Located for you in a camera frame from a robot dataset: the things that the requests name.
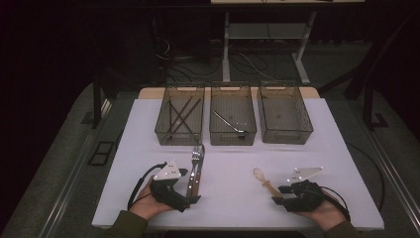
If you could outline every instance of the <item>metal tool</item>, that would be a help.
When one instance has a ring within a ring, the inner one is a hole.
[[[217,111],[213,110],[213,113],[217,117],[219,117],[223,122],[225,122],[226,125],[230,126],[232,129],[234,129],[236,132],[239,132],[239,133],[248,133],[248,131],[239,130],[238,128],[236,128],[235,126],[233,126],[230,122],[228,122],[225,118],[223,118],[219,113],[217,113]]]
[[[179,119],[181,120],[181,124],[184,124],[188,132],[192,134],[193,132],[191,128],[189,128],[188,124],[185,123],[185,120],[180,116],[180,113],[176,110],[176,108],[173,106],[172,103],[170,103],[169,110],[173,110],[178,115]]]
[[[195,182],[195,168],[197,167],[200,161],[198,157],[199,150],[200,148],[198,146],[194,146],[194,149],[192,150],[192,158],[191,158],[192,170],[191,170],[191,175],[189,176],[186,197],[192,196],[192,187],[194,186],[194,182]]]
[[[259,168],[255,168],[254,169],[254,176],[262,181],[262,185],[265,186],[266,188],[268,188],[269,192],[271,192],[271,195],[274,197],[282,197],[281,193],[279,191],[277,191],[274,187],[272,187],[271,183],[269,183],[269,180],[266,180],[265,177],[263,176],[263,171],[260,170]]]
[[[198,103],[200,103],[200,101],[201,101],[201,98],[199,98],[195,103],[194,103],[194,105],[192,105],[192,107],[191,107],[191,109],[189,109],[189,111],[186,113],[186,115],[185,115],[185,117],[184,118],[182,118],[182,122],[183,123],[185,123],[185,121],[186,121],[186,119],[189,117],[189,115],[191,114],[191,112],[192,111],[194,111],[194,109],[195,109],[195,107],[198,105]],[[173,130],[173,132],[176,132],[178,129],[179,129],[179,127],[182,125],[182,123],[180,123],[174,130]]]
[[[188,100],[186,101],[186,103],[183,105],[183,107],[181,108],[181,111],[179,113],[177,113],[178,115],[176,116],[175,120],[173,120],[173,122],[170,123],[170,127],[169,129],[167,129],[167,133],[168,132],[176,132],[176,130],[172,131],[172,127],[175,125],[176,121],[181,117],[183,111],[186,109],[186,107],[188,106],[189,102],[191,102],[192,97],[189,97]]]
[[[195,174],[194,186],[192,187],[192,196],[198,196],[198,188],[200,187],[200,180],[201,180],[201,169],[203,168],[203,164],[204,164],[204,154],[205,154],[204,145],[200,145],[198,153],[197,153],[197,157],[199,161],[198,161],[198,168]]]

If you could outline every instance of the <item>wrist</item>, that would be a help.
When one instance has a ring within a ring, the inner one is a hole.
[[[146,220],[150,220],[158,214],[157,210],[152,206],[144,206],[140,203],[134,203],[133,206],[129,209],[129,212],[143,217]]]

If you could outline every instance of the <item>black cable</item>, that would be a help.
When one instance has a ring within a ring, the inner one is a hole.
[[[344,199],[343,199],[343,197],[342,196],[340,196],[336,191],[334,191],[334,190],[332,190],[332,189],[330,189],[329,187],[326,187],[326,186],[319,186],[319,187],[321,187],[321,188],[324,188],[324,189],[327,189],[327,190],[329,190],[329,191],[332,191],[332,192],[334,192],[337,196],[339,196],[340,197],[340,199],[343,201],[343,203],[344,203],[344,206],[346,207],[346,209],[349,209],[349,207],[347,206],[347,204],[346,204],[346,202],[344,201]]]
[[[208,79],[208,78],[206,78],[206,77],[199,77],[199,76],[194,77],[194,76],[191,76],[190,78],[191,78],[192,80],[194,80],[194,81],[212,82],[212,80],[210,80],[210,79]]]
[[[132,203],[132,204],[134,204],[134,203],[136,203],[136,202],[140,201],[141,199],[143,199],[143,198],[145,198],[145,197],[147,197],[147,196],[149,196],[149,195],[152,195],[152,193],[149,193],[149,194],[146,194],[146,195],[144,195],[144,196],[141,196],[141,197],[137,198],[135,201],[133,201],[133,203]]]
[[[154,169],[160,168],[163,169],[165,166],[167,165],[167,163],[163,163],[163,164],[158,164],[155,165],[153,167],[151,167],[137,182],[136,186],[133,189],[133,192],[130,196],[129,202],[127,204],[127,210],[130,209],[130,207],[134,204],[134,198],[137,195],[137,192],[139,191],[140,187],[142,186],[143,182],[145,181],[146,177],[151,173],[151,171],[153,171]]]
[[[248,74],[248,75],[255,75],[255,74],[259,74],[257,71],[255,71],[255,69],[252,72],[247,72],[242,70],[241,68],[239,68],[236,63],[239,63],[236,59],[234,58],[229,58],[229,63],[239,72],[244,73],[244,74]]]
[[[212,75],[212,74],[214,74],[214,73],[217,71],[217,69],[219,69],[219,66],[220,66],[221,62],[222,62],[222,60],[221,60],[221,59],[220,59],[220,60],[218,60],[218,63],[217,63],[217,65],[216,65],[216,68],[214,68],[213,70],[211,70],[211,71],[209,71],[209,72],[201,72],[201,73],[198,73],[198,72],[192,71],[191,69],[189,69],[189,68],[187,68],[187,67],[185,67],[185,66],[182,66],[182,65],[180,65],[179,63],[175,63],[175,64],[174,64],[174,66],[181,67],[181,68],[183,68],[183,69],[185,69],[185,70],[187,70],[187,71],[189,71],[190,73],[195,74],[195,75],[199,75],[199,76],[207,76],[207,75]]]
[[[260,70],[260,71],[268,69],[268,63],[263,58],[261,58],[258,55],[256,55],[256,57],[262,61],[262,63],[263,63],[263,66],[262,67],[256,66],[256,64],[254,62],[253,62],[253,65],[251,65],[250,62],[249,62],[250,59],[246,60],[245,59],[246,56],[243,53],[239,52],[239,51],[236,51],[235,50],[235,52],[234,53],[231,53],[231,55],[239,55],[239,57],[242,60],[244,60],[246,63],[239,62],[239,61],[238,61],[238,63],[240,65],[244,66],[244,67],[248,67],[248,68],[252,68],[253,70]]]
[[[166,75],[168,76],[168,77],[170,77],[170,78],[172,78],[172,80],[173,81],[178,81],[178,80],[176,80],[172,75],[170,75],[169,73],[166,73]]]
[[[345,142],[345,143],[346,143],[346,145],[349,145],[349,146],[353,147],[354,149],[356,149],[357,151],[362,153],[364,156],[366,156],[373,163],[373,166],[376,168],[377,172],[379,173],[380,185],[381,185],[381,195],[380,195],[379,205],[377,206],[377,209],[379,211],[382,211],[383,203],[385,201],[385,179],[383,178],[383,174],[380,171],[379,166],[376,164],[376,162],[373,160],[373,158],[370,155],[368,155],[366,152],[364,152],[362,149],[353,145],[352,143],[349,143],[349,142]]]
[[[287,48],[290,48],[290,47],[294,47],[294,44],[288,43],[286,46],[278,46],[278,47],[275,47],[275,48],[272,48],[272,49],[258,49],[258,50],[254,50],[250,47],[245,47],[247,50],[244,48],[243,50],[241,50],[241,52],[251,53],[251,54],[256,54],[256,52],[274,54],[276,51],[287,49]],[[237,45],[235,45],[234,50],[236,52],[239,51]]]
[[[242,54],[242,53],[238,53],[239,55],[241,55],[241,57],[243,58],[243,59],[245,59],[252,67],[253,67],[253,69],[257,72],[257,73],[259,73],[260,75],[262,75],[262,76],[264,76],[264,77],[267,77],[267,78],[269,78],[269,79],[272,79],[272,80],[276,80],[275,78],[273,78],[273,77],[271,77],[271,76],[269,76],[269,75],[267,75],[267,74],[265,74],[265,73],[263,73],[261,70],[263,70],[263,69],[259,69],[258,67],[256,67],[255,66],[255,64],[250,60],[250,59],[248,59],[244,54]],[[266,69],[267,68],[267,66],[268,66],[268,64],[266,63],[266,61],[264,60],[264,59],[262,59],[261,57],[259,57],[259,56],[257,56],[258,58],[260,58],[264,63],[265,63],[265,65],[266,65],[266,67],[264,68],[264,69]]]
[[[191,76],[189,76],[188,74],[186,74],[185,72],[183,72],[183,71],[181,71],[181,70],[179,70],[179,69],[176,69],[176,68],[171,68],[171,70],[174,70],[174,71],[177,71],[177,72],[180,72],[180,73],[182,73],[184,76],[186,76],[187,78],[188,78],[188,80],[189,81],[192,81],[192,79],[191,79]]]
[[[333,197],[324,193],[320,194],[319,192],[315,192],[313,190],[308,190],[308,189],[303,189],[302,191],[324,198],[325,200],[329,201],[331,204],[335,205],[343,213],[343,215],[346,217],[348,221],[351,220],[349,209],[347,207],[344,207],[342,204],[340,204],[340,202],[335,200]]]

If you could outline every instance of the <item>sleeve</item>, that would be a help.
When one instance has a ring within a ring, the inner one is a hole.
[[[355,229],[350,221],[344,221],[327,231],[326,238],[360,238],[361,233]]]
[[[120,211],[114,224],[100,236],[101,238],[143,238],[148,220],[128,211]]]

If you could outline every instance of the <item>metal stand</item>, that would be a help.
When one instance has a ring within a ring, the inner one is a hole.
[[[303,63],[302,63],[302,56],[303,56],[303,52],[305,51],[306,44],[308,44],[309,35],[311,34],[311,31],[312,31],[312,26],[314,24],[315,16],[316,16],[316,12],[311,12],[311,14],[309,15],[309,19],[306,24],[306,27],[303,30],[303,35],[300,40],[299,50],[297,51],[297,53],[292,54],[294,65],[296,66],[297,72],[299,73],[300,80],[305,85],[309,84],[310,81],[309,81],[308,75],[306,74],[305,67],[303,66]]]
[[[308,44],[315,16],[316,12],[311,12],[308,21],[304,24],[260,24],[261,26],[259,24],[248,24],[244,28],[243,24],[230,24],[229,12],[227,12],[223,51],[223,81],[230,81],[229,39],[300,39],[299,49],[296,53],[292,54],[292,58],[302,84],[309,84],[310,81],[302,63],[302,57]]]

